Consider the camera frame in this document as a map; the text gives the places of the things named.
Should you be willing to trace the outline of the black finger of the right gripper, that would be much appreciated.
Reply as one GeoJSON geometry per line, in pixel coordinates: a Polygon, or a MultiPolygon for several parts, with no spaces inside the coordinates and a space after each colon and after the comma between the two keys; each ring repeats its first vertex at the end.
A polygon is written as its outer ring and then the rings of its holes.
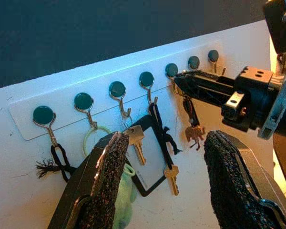
{"type": "Polygon", "coordinates": [[[175,77],[174,82],[185,95],[209,104],[224,104],[235,91],[234,79],[224,76],[184,74],[175,77]]]}
{"type": "Polygon", "coordinates": [[[225,76],[219,76],[215,73],[204,72],[202,70],[191,70],[191,71],[183,70],[182,74],[194,74],[198,76],[203,76],[206,78],[213,79],[219,83],[235,83],[234,79],[231,79],[225,76]]]}

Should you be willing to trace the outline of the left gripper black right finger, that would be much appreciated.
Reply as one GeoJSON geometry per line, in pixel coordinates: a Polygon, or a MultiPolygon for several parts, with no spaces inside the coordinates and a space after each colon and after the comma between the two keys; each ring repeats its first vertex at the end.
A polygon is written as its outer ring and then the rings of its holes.
{"type": "Polygon", "coordinates": [[[220,130],[204,142],[211,204],[222,229],[286,229],[286,198],[253,151],[220,130]]]}

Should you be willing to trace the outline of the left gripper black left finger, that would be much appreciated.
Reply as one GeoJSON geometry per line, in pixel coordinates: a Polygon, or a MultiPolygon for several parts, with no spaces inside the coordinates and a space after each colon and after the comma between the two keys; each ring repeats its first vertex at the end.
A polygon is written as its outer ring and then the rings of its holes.
{"type": "Polygon", "coordinates": [[[129,136],[102,137],[76,169],[50,220],[50,229],[111,229],[129,136]]]}

